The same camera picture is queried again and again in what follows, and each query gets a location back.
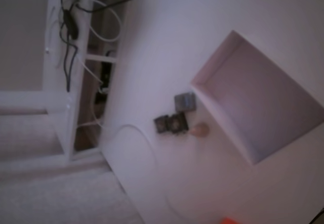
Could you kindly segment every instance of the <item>white wire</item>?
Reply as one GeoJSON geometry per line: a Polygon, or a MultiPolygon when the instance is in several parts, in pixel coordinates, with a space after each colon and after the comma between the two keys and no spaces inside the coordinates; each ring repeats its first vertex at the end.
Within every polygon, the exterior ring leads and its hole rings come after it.
{"type": "MultiPolygon", "coordinates": [[[[92,121],[92,122],[88,122],[88,123],[84,123],[84,124],[81,124],[79,125],[78,127],[82,127],[82,126],[91,126],[91,125],[94,125],[94,124],[97,124],[98,126],[100,126],[102,129],[107,129],[101,122],[100,122],[100,119],[98,119],[95,115],[95,112],[94,112],[94,107],[93,107],[93,104],[92,106],[90,107],[90,110],[91,110],[91,113],[92,113],[92,116],[94,118],[95,121],[92,121]]],[[[152,147],[152,144],[151,144],[151,141],[149,140],[148,136],[144,133],[144,131],[142,131],[139,127],[137,127],[136,125],[134,124],[131,124],[131,123],[125,123],[125,124],[122,124],[121,126],[119,126],[117,128],[117,130],[115,131],[115,133],[112,135],[112,137],[109,139],[109,140],[112,140],[114,139],[117,134],[124,128],[133,128],[135,129],[136,131],[138,131],[145,139],[146,143],[147,143],[147,146],[148,148],[150,149],[150,152],[152,153],[152,156],[154,158],[154,166],[155,166],[155,169],[157,170],[157,175],[158,175],[158,178],[160,179],[159,183],[160,183],[160,187],[161,187],[161,190],[162,190],[162,194],[163,194],[163,198],[165,199],[166,201],[166,204],[167,206],[169,207],[170,211],[176,215],[177,217],[179,217],[180,219],[182,219],[183,221],[185,221],[186,223],[190,223],[190,224],[194,224],[195,222],[193,222],[192,220],[190,220],[189,218],[183,216],[182,214],[180,214],[173,206],[172,204],[170,203],[169,201],[169,198],[166,194],[166,191],[162,185],[162,182],[163,182],[163,178],[161,177],[161,173],[160,173],[160,166],[159,166],[159,163],[158,163],[158,160],[157,160],[157,157],[156,157],[156,154],[154,153],[154,149],[152,147]]]]}
{"type": "MultiPolygon", "coordinates": [[[[73,1],[73,0],[65,0],[65,1],[63,2],[62,5],[65,5],[67,2],[70,2],[70,1],[73,1]]],[[[97,4],[100,4],[100,5],[102,5],[102,6],[106,6],[106,5],[107,5],[106,3],[103,3],[103,2],[101,2],[101,1],[99,1],[99,0],[90,0],[90,1],[92,1],[92,2],[94,2],[94,3],[97,3],[97,4]]],[[[86,19],[86,22],[87,22],[87,25],[90,27],[90,30],[93,32],[93,34],[94,34],[95,36],[97,36],[100,40],[102,40],[102,41],[104,41],[104,42],[115,42],[115,41],[119,40],[119,38],[120,38],[120,34],[121,34],[120,31],[122,30],[122,21],[121,21],[120,17],[118,16],[118,14],[117,14],[113,9],[111,9],[111,8],[108,8],[108,9],[109,9],[110,12],[115,16],[115,18],[116,18],[116,20],[117,20],[117,22],[118,22],[118,25],[119,25],[119,33],[118,33],[118,35],[117,35],[115,38],[104,38],[104,37],[100,36],[100,35],[99,35],[99,34],[98,34],[94,29],[93,29],[93,27],[91,26],[91,24],[90,24],[90,22],[89,22],[88,19],[86,19]]]]}
{"type": "Polygon", "coordinates": [[[95,73],[93,73],[86,65],[85,63],[82,62],[82,60],[80,59],[79,55],[77,55],[77,61],[79,61],[79,63],[98,81],[100,82],[100,84],[102,85],[103,84],[103,81],[100,80],[99,77],[96,76],[95,73]]]}

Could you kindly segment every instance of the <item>peach-colored object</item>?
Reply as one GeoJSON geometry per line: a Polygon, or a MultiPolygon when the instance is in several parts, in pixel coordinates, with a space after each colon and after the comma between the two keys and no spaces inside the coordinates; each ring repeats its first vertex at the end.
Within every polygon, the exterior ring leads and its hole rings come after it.
{"type": "Polygon", "coordinates": [[[189,134],[195,137],[206,137],[209,134],[209,127],[205,123],[196,124],[189,130],[189,134]]]}
{"type": "Polygon", "coordinates": [[[225,218],[222,220],[221,224],[238,224],[238,223],[229,218],[225,218]]]}

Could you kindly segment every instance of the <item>recessed shelf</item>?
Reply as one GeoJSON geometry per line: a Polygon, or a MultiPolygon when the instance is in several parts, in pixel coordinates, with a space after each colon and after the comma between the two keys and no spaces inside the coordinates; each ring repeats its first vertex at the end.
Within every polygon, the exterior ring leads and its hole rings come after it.
{"type": "Polygon", "coordinates": [[[251,164],[324,121],[324,108],[235,31],[191,84],[251,164]]]}

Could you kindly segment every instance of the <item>black wire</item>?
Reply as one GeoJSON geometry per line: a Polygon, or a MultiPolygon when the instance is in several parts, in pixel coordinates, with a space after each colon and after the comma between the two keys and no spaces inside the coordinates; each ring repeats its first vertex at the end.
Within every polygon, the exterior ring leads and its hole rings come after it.
{"type": "Polygon", "coordinates": [[[104,6],[104,7],[100,7],[100,8],[93,9],[93,10],[87,10],[85,8],[80,7],[78,4],[76,5],[76,8],[78,8],[78,9],[80,9],[80,10],[86,12],[86,13],[96,13],[96,12],[103,11],[103,10],[105,10],[107,8],[111,8],[111,7],[117,6],[119,4],[129,2],[129,1],[131,1],[131,0],[121,0],[119,2],[108,4],[108,5],[104,6]]]}
{"type": "MultiPolygon", "coordinates": [[[[67,42],[69,43],[69,32],[66,31],[66,39],[67,42]]],[[[65,56],[64,56],[64,61],[63,61],[63,71],[64,71],[64,75],[65,75],[65,81],[66,81],[66,90],[69,92],[68,90],[68,81],[69,81],[69,75],[67,74],[66,71],[66,60],[67,60],[67,56],[69,54],[69,50],[70,50],[70,45],[66,44],[66,49],[65,49],[65,56]]]]}
{"type": "MultiPolygon", "coordinates": [[[[70,8],[69,8],[69,11],[71,12],[75,3],[76,3],[77,0],[75,0],[70,8]]],[[[64,10],[64,7],[63,7],[63,0],[61,0],[61,9],[64,10]]],[[[71,86],[71,73],[72,73],[72,68],[73,68],[73,64],[74,64],[74,59],[75,59],[75,56],[76,56],[76,53],[78,51],[78,47],[75,46],[74,44],[71,44],[70,41],[69,41],[69,32],[67,31],[66,32],[66,40],[63,38],[62,36],[62,29],[65,25],[65,22],[63,21],[63,23],[61,24],[61,27],[60,27],[60,39],[66,44],[66,50],[65,50],[65,56],[64,56],[64,61],[63,61],[63,70],[64,70],[64,75],[65,75],[65,80],[66,80],[66,91],[67,92],[70,92],[70,86],[71,86]],[[69,54],[69,49],[70,49],[70,46],[72,46],[74,48],[74,53],[73,53],[73,56],[72,56],[72,59],[71,59],[71,62],[70,62],[70,66],[69,66],[69,70],[67,72],[66,70],[66,61],[67,61],[67,57],[68,57],[68,54],[69,54]]]]}
{"type": "Polygon", "coordinates": [[[74,59],[75,59],[76,53],[78,51],[78,47],[75,46],[74,44],[70,43],[68,32],[67,32],[67,41],[63,38],[63,36],[62,36],[63,25],[64,25],[64,23],[61,25],[61,29],[60,29],[60,38],[66,44],[66,51],[65,51],[64,62],[63,62],[63,70],[64,70],[64,74],[65,74],[65,78],[66,78],[66,90],[67,90],[67,92],[70,92],[71,72],[72,72],[72,67],[73,67],[73,64],[74,64],[74,59]],[[67,55],[68,55],[68,51],[69,51],[70,46],[72,46],[74,48],[74,53],[73,53],[73,56],[72,56],[72,59],[71,59],[69,72],[67,73],[67,71],[66,71],[66,60],[67,60],[67,55]]]}

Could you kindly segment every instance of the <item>beige carpet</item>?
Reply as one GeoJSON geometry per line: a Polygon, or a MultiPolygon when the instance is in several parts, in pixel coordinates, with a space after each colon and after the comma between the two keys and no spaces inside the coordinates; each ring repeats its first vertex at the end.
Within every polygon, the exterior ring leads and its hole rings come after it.
{"type": "Polygon", "coordinates": [[[0,116],[1,224],[143,224],[107,163],[62,156],[47,115],[0,116]]]}

